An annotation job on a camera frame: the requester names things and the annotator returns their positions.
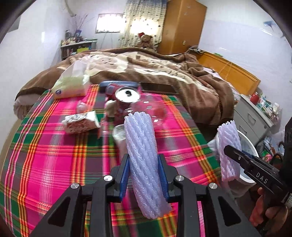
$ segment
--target plaid tablecloth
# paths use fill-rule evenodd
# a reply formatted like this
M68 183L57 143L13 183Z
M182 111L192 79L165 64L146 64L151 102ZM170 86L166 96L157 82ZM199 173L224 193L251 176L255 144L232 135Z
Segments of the plaid tablecloth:
M217 182L220 168L190 115L174 96L152 95L167 107L162 129L155 130L159 153L179 174L199 184ZM48 209L73 182L94 183L119 165L111 135L98 139L97 129L67 135L61 121L76 113L79 100L95 110L100 121L105 94L93 85L87 96L54 100L46 91L16 132L0 182L0 214L16 236L28 236ZM131 182L122 203L111 205L115 237L174 236L177 205L163 218L143 217ZM90 205L86 215L88 236Z

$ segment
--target white wall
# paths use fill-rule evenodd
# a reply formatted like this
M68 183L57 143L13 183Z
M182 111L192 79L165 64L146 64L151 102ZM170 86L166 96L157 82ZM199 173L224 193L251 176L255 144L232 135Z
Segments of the white wall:
M19 28L0 44L0 148L16 121L15 96L31 78L60 61L60 41L69 15L63 0L37 0L21 16Z
M91 19L81 28L81 35L84 38L97 39L97 49L117 48L120 36L119 33L96 34L98 14L123 13L126 2L127 0L68 0L69 7L74 14L78 16L88 14L88 19Z
M283 108L284 129L292 116L292 49L280 29L264 26L272 18L253 0L198 1L207 6L199 47L258 77L267 99Z

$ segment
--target santa hat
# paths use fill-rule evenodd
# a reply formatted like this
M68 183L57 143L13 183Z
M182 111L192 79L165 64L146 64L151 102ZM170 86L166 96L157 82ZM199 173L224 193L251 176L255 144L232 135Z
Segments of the santa hat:
M141 38L143 35L145 35L144 32L138 34L139 38Z

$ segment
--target curtain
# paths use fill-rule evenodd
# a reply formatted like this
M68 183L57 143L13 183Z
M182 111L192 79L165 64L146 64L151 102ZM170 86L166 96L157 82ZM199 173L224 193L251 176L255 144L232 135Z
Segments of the curtain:
M139 33L153 36L153 43L160 43L167 0L128 0L123 17L125 24L121 31L119 46L134 47Z

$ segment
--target silver screw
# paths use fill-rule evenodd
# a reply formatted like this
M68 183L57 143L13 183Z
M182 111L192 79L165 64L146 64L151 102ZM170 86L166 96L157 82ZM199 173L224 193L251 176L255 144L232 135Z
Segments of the silver screw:
M78 183L71 184L71 188L72 189L77 189L78 187L79 187L79 184Z
M210 184L209 184L209 187L210 187L211 189L216 189L216 188L218 187L218 185L215 184L215 183L210 183Z
M112 180L112 176L111 175L106 175L106 176L103 177L103 179L105 181L111 181Z
M175 179L176 179L177 181L183 181L185 178L184 178L182 175L177 175L177 176L175 177Z

